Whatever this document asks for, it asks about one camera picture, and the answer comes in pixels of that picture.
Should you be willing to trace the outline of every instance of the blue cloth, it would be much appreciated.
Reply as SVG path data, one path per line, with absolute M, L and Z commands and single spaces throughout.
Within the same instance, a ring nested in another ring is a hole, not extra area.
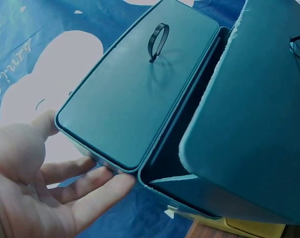
M 196 0 L 194 8 L 232 27 L 243 5 L 244 0 Z M 41 52 L 62 32 L 92 33 L 106 51 L 148 8 L 123 0 L 0 0 L 0 104 L 4 92 L 32 72 Z M 191 221 L 170 219 L 164 210 L 150 191 L 137 186 L 78 237 L 185 237 Z

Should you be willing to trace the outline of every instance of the dark teal container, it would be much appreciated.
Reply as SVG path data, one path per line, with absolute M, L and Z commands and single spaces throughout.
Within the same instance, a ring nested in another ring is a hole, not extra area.
M 290 50 L 300 6 L 249 0 L 244 10 L 228 39 L 229 29 L 200 12 L 160 1 L 55 123 L 177 209 L 300 224 L 300 59 Z

